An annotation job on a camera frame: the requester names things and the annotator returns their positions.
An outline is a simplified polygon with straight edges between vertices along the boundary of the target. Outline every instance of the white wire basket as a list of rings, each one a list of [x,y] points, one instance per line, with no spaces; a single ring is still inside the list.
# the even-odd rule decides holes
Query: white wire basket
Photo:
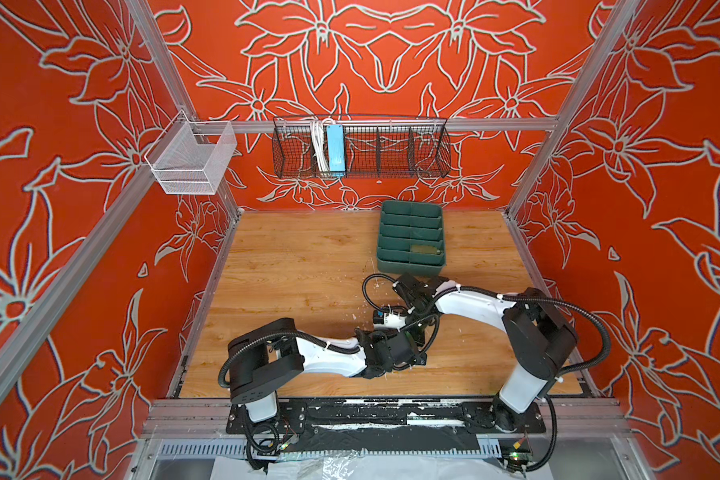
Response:
[[[214,136],[194,133],[197,123],[180,111],[146,156],[167,194],[213,195],[235,153],[237,138],[230,122],[214,122],[224,125],[221,135]]]

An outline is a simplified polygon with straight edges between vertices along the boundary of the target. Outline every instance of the floral pattern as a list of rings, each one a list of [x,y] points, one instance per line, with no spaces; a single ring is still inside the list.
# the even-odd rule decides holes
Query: floral pattern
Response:
[[[346,112],[553,117],[613,7],[597,0],[563,4],[457,0],[403,7],[379,0],[270,0],[228,2],[208,15],[208,7],[197,2],[150,0],[200,116],[229,120]],[[219,21],[234,33],[217,32]],[[552,48],[551,40],[567,35],[570,25],[580,33],[576,40]],[[223,56],[216,46],[221,40]],[[236,196],[257,210],[365,208],[402,197],[501,208],[530,162],[523,150],[541,135],[451,135],[458,162],[446,178],[377,184],[278,179],[270,138],[246,134],[244,159],[234,167],[246,188]],[[488,163],[482,161],[486,152]],[[348,200],[350,191],[365,200]]]
[[[548,285],[608,325],[591,374],[659,478],[720,478],[717,69],[720,2],[643,0],[517,216]]]
[[[0,348],[175,113],[121,0],[0,1]],[[0,478],[125,473],[230,228],[178,200],[151,187],[0,406]],[[148,266],[177,227],[204,250]]]

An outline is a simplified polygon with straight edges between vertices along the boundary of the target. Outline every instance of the black wire basket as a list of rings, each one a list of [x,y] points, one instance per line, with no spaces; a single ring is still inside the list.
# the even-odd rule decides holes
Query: black wire basket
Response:
[[[329,117],[344,127],[345,170],[318,168],[310,122]],[[444,118],[344,114],[277,117],[274,122],[272,159],[279,178],[438,178],[451,172]]]

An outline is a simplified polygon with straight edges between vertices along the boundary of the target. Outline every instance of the white mesh basket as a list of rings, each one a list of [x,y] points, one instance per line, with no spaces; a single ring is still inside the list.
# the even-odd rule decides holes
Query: white mesh basket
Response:
[[[167,194],[213,195],[237,147],[232,124],[224,122],[226,126],[216,143],[199,143],[202,136],[192,132],[195,122],[186,120],[183,112],[177,118],[182,121],[174,122],[166,130],[176,132],[173,138],[163,139],[168,145],[160,149],[154,160],[147,155],[152,173]]]

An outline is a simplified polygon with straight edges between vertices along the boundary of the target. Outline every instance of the wood grain surface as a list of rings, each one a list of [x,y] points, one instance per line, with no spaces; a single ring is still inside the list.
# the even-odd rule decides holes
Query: wood grain surface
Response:
[[[372,328],[363,279],[375,269],[379,212],[246,212],[227,258],[182,398],[225,397],[216,383],[226,345],[283,316],[316,336],[348,338]],[[444,212],[447,262],[441,275],[497,292],[531,286],[499,212]],[[378,303],[402,301],[392,287],[371,282]],[[509,377],[515,360],[504,333],[460,316],[442,317],[428,364],[373,380],[306,374],[281,396],[487,395]],[[581,393],[574,375],[552,393]]]

